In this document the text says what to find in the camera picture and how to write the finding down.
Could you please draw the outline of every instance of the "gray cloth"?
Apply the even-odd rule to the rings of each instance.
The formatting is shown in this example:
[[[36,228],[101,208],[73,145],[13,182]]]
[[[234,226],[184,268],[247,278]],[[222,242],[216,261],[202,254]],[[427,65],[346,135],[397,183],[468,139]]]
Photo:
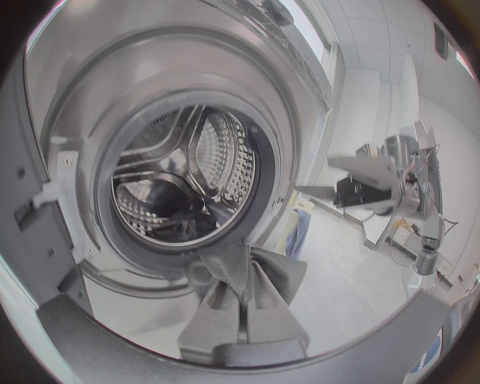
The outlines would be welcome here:
[[[307,264],[287,259],[285,256],[253,248],[249,244],[229,244],[224,247],[200,252],[200,259],[214,279],[196,278],[191,268],[187,277],[202,297],[216,280],[223,281],[237,296],[241,304],[248,303],[253,296],[252,260],[255,260],[272,282],[275,289],[289,305],[307,270]]]
[[[310,225],[310,219],[312,215],[301,209],[295,209],[295,212],[299,214],[299,220],[297,226],[287,237],[287,243],[285,244],[285,254],[289,259],[298,260],[300,257],[303,243],[307,238],[308,227]]]

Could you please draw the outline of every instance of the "electrical cable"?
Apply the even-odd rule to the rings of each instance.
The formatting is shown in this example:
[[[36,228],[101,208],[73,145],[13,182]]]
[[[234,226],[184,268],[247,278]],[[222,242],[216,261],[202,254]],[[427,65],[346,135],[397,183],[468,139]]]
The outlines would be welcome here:
[[[421,170],[423,169],[423,167],[425,166],[425,164],[427,164],[428,162],[428,158],[430,157],[430,155],[432,154],[433,150],[437,148],[437,150],[435,151],[435,153],[437,154],[438,151],[440,150],[440,143],[438,143],[435,147],[433,147],[428,153],[427,153],[427,158],[425,159],[425,162],[422,164],[422,166],[420,167],[419,169],[419,174],[421,172]]]
[[[393,238],[396,234],[396,232],[398,231],[398,228],[400,227],[400,224],[402,223],[402,221],[405,221],[405,217],[402,217],[402,219],[400,220],[400,223],[398,223],[398,226],[396,227],[395,229],[395,232],[393,233],[392,237],[390,238],[390,245],[389,245],[389,248],[390,248],[390,257],[392,258],[392,260],[394,261],[395,264],[398,264],[399,266],[402,266],[402,267],[408,267],[408,265],[403,265],[401,263],[399,263],[398,261],[396,261],[394,258],[393,258],[393,255],[392,255],[392,243],[393,243]]]
[[[445,220],[447,223],[452,224],[452,226],[447,230],[447,232],[445,232],[445,234],[444,234],[444,238],[445,238],[445,236],[447,235],[447,233],[450,232],[451,229],[458,224],[458,221],[450,221],[450,220],[447,220],[445,217],[444,217],[444,220]]]

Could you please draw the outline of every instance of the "gray floor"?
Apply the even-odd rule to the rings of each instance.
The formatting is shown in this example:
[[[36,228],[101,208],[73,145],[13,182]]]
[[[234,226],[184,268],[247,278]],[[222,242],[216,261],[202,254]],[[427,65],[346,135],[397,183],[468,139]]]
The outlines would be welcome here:
[[[395,260],[413,261],[397,249]],[[301,260],[308,263],[290,305],[310,335],[309,356],[339,347],[372,329],[406,300],[388,244],[372,251],[362,244],[360,227],[315,207]]]

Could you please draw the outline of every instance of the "robotic arm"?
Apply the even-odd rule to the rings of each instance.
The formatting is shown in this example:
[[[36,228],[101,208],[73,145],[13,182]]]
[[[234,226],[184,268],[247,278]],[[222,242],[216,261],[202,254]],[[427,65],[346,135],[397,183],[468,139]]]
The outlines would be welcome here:
[[[389,137],[381,148],[366,144],[356,157],[332,157],[328,165],[349,175],[333,187],[297,186],[299,192],[333,200],[337,207],[361,206],[381,216],[405,216],[424,222],[421,250],[402,274],[407,296],[422,287],[442,296],[435,263],[444,236],[442,188],[431,125],[417,121]]]

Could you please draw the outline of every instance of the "blue towel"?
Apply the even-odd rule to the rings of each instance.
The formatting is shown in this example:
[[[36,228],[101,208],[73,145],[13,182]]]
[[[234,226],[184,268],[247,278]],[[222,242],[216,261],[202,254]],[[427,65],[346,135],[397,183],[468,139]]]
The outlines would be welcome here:
[[[287,237],[287,243],[285,244],[285,254],[290,259],[298,260],[300,252],[303,247],[303,243],[307,238],[308,227],[310,225],[310,215],[308,212],[301,209],[295,209],[295,212],[299,214],[299,220],[297,226]]]

